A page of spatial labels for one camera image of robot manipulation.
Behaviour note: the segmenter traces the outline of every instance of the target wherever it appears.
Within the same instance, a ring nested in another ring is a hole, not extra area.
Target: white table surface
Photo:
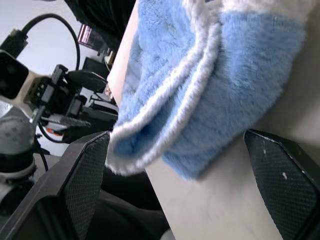
[[[133,36],[136,3],[108,76],[115,100],[121,92]],[[290,81],[260,129],[320,146],[320,8],[310,17],[307,40]],[[198,180],[186,181],[160,159],[146,169],[177,240],[281,240],[259,193],[241,137]]]

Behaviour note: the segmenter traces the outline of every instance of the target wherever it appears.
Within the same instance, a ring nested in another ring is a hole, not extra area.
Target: white fabric trim
[[[222,0],[223,12],[277,14],[305,23],[319,0]]]
[[[187,125],[191,114],[199,102],[200,96],[207,85],[209,76],[214,69],[218,57],[220,43],[219,13],[221,1],[215,0],[205,3],[202,0],[181,0],[183,7],[190,18],[191,29],[195,34],[195,45],[180,61],[162,85],[157,89],[140,113],[130,122],[113,129],[110,134],[110,143],[105,165],[114,173],[130,175],[144,170],[146,165],[160,157],[165,150],[179,136],[181,130]],[[133,157],[121,158],[115,155],[114,150],[118,141],[140,131],[157,114],[177,87],[190,74],[192,67],[197,66],[191,83],[182,100],[177,116],[166,129],[165,135],[157,140],[141,159]]]

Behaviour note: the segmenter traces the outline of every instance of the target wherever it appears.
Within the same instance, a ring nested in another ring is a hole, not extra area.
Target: blue plush cloth
[[[190,10],[196,6],[186,2],[139,1],[138,30],[106,159],[115,173],[143,171],[162,156],[182,177],[196,178],[275,103],[301,49],[300,19],[272,12],[217,14],[211,9],[215,3],[203,3],[196,14]],[[186,61],[195,46],[198,53]]]

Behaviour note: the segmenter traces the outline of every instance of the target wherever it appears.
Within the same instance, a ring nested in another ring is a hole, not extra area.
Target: blue fluffy fabric
[[[275,103],[305,36],[303,23],[281,15],[232,11],[220,14],[219,21],[218,57],[205,89],[199,101],[195,100],[191,117],[181,122],[179,135],[159,152],[186,179],[196,178],[235,136]],[[132,130],[124,126],[145,110],[195,41],[189,16],[179,1],[140,0],[138,31],[114,127],[117,134],[122,128]],[[159,109],[147,109],[153,111],[152,117],[143,126],[117,139],[111,135],[106,165],[114,172],[134,174],[154,160],[140,161],[164,138],[181,111],[197,65],[186,71],[187,76]]]

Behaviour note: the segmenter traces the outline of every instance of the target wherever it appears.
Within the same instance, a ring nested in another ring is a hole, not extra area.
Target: white wall
[[[36,0],[0,0],[0,43],[12,29],[22,29],[32,18],[54,13],[65,18],[78,35],[81,24],[63,0],[52,2]],[[73,70],[76,66],[76,48],[68,29],[56,19],[46,19],[36,25],[28,34],[29,44],[18,60],[30,70],[39,74],[51,74],[57,64]],[[97,58],[97,52],[80,46],[81,62],[85,57]],[[55,144],[44,138],[39,140],[43,148],[51,154],[61,156],[66,144]]]

